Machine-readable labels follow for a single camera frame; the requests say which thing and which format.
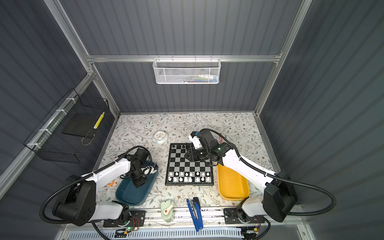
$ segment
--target white mesh basket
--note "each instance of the white mesh basket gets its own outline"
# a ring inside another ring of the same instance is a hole
[[[220,68],[220,59],[172,61],[156,58],[153,61],[156,83],[159,84],[217,84]]]

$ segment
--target yellow tray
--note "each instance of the yellow tray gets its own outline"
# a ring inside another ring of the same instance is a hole
[[[217,166],[218,192],[225,200],[241,201],[249,196],[248,180],[226,166]]]

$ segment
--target yellow marker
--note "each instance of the yellow marker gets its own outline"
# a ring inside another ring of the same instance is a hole
[[[101,123],[101,120],[102,120],[103,117],[104,117],[104,113],[105,113],[105,112],[103,112],[103,113],[100,115],[99,120],[97,120],[95,126],[93,126],[94,129],[97,129],[97,128],[99,127],[99,125],[100,125],[100,123]]]

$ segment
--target blue tray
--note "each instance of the blue tray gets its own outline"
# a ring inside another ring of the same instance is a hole
[[[147,182],[136,188],[131,179],[123,179],[116,190],[116,199],[130,206],[138,206],[144,203],[151,190],[159,171],[147,176]]]

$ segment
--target table surface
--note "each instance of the table surface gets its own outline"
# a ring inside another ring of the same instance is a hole
[[[176,207],[186,207],[186,198],[198,197],[202,207],[231,206],[239,201],[224,200],[217,185],[217,168],[214,167],[214,186],[165,186],[170,143],[190,142],[192,131],[211,128],[222,133],[236,144],[240,153],[255,163],[272,170],[268,154],[252,113],[188,113],[188,114],[135,114],[121,115],[109,141],[100,167],[112,162],[127,149],[141,145],[148,148],[153,162],[159,166],[159,174],[145,202],[134,208],[159,208],[160,203],[172,199]],[[162,130],[168,133],[164,144],[152,141],[153,134]],[[121,179],[117,177],[101,188],[98,201],[116,200],[115,192]],[[250,183],[250,196],[262,193]]]

